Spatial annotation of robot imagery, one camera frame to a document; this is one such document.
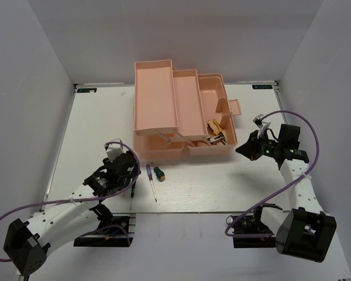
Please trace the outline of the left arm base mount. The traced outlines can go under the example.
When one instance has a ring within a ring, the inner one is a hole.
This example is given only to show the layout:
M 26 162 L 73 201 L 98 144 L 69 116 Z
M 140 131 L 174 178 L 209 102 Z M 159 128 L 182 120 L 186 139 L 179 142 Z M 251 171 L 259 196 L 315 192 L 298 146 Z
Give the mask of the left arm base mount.
M 134 237 L 136 216 L 134 214 L 115 214 L 100 222 L 97 229 L 74 240 L 74 247 L 90 248 L 128 248 Z

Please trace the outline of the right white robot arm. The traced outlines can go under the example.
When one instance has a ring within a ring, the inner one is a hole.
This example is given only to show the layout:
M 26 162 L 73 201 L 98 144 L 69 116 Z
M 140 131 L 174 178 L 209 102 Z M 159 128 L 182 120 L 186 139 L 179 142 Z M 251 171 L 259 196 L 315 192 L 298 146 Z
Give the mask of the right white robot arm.
M 263 203 L 238 221 L 233 228 L 233 246 L 276 248 L 282 255 L 321 263 L 336 231 L 336 220 L 327 215 L 316 199 L 311 178 L 306 174 L 309 158 L 299 149 L 299 126 L 282 124 L 277 136 L 265 122 L 252 132 L 236 152 L 251 161 L 262 156 L 274 159 L 286 184 L 290 210 Z

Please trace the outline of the yellow needle-nose pliers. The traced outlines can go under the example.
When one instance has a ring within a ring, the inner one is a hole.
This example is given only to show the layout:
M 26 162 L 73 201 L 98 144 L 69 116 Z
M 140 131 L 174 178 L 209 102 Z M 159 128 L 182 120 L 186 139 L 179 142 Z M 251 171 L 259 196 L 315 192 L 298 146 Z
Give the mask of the yellow needle-nose pliers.
M 207 122 L 207 128 L 211 136 L 218 136 L 223 133 L 220 124 L 215 119 L 213 119 L 211 122 Z

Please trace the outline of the yellow combination pliers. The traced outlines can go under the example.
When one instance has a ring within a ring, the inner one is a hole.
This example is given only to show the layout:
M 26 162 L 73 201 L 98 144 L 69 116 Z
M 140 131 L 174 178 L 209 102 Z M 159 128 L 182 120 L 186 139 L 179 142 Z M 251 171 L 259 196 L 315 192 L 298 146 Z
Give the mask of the yellow combination pliers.
M 210 145 L 217 145 L 219 143 L 221 143 L 223 145 L 227 145 L 225 135 L 221 132 L 215 136 L 208 138 L 207 141 Z

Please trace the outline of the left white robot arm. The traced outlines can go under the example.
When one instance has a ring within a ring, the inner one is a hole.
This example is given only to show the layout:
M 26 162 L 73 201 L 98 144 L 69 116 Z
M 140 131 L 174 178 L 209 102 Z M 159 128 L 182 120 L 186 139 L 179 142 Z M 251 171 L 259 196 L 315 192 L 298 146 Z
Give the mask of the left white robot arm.
M 116 196 L 135 183 L 139 164 L 127 151 L 103 165 L 70 194 L 66 203 L 57 203 L 45 212 L 10 223 L 4 251 L 19 273 L 29 277 L 55 250 L 85 234 L 107 233 L 115 228 L 112 212 L 103 204 L 105 197 Z

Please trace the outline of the pink plastic toolbox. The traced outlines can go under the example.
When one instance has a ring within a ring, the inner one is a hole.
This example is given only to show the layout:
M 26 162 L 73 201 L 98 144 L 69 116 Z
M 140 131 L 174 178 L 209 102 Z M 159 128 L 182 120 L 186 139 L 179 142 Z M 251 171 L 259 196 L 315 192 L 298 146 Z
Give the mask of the pink plastic toolbox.
M 238 100 L 223 77 L 178 70 L 172 60 L 135 63 L 133 145 L 142 160 L 227 155 L 237 145 Z M 207 122 L 220 124 L 227 145 L 210 145 Z

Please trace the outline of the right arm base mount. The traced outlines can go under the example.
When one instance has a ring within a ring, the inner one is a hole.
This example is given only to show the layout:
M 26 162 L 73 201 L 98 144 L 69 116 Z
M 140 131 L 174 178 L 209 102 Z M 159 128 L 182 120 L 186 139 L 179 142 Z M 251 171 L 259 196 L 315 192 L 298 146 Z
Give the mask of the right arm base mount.
M 270 230 L 262 222 L 254 219 L 254 215 L 248 215 L 243 220 L 235 224 L 233 234 L 269 234 Z M 235 249 L 259 249 L 275 248 L 276 238 L 274 236 L 265 238 L 233 238 L 233 247 Z

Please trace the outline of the thin green precision screwdriver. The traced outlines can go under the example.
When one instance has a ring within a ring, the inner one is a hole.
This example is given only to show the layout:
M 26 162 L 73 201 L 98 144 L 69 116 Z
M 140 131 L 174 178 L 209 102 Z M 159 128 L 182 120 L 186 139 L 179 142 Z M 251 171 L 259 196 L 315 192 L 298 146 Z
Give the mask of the thin green precision screwdriver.
M 135 195 L 135 187 L 132 187 L 131 193 L 130 193 L 130 208 L 129 208 L 129 210 L 132 210 L 134 195 Z

